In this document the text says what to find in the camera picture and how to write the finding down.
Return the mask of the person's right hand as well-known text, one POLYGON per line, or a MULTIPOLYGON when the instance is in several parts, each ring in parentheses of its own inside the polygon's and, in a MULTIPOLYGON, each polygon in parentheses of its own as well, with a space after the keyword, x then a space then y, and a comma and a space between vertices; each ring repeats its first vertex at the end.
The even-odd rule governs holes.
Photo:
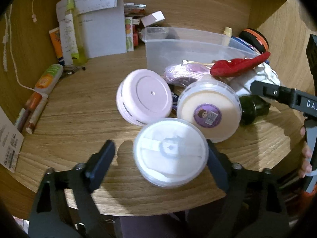
POLYGON ((303 147, 301 149, 301 158, 299 163, 298 176, 299 178, 304 178, 306 174, 312 171, 312 166, 308 161, 312 157, 312 151, 310 147, 308 146, 307 142, 305 141, 306 128, 304 126, 302 126, 300 129, 300 135, 303 138, 303 147))

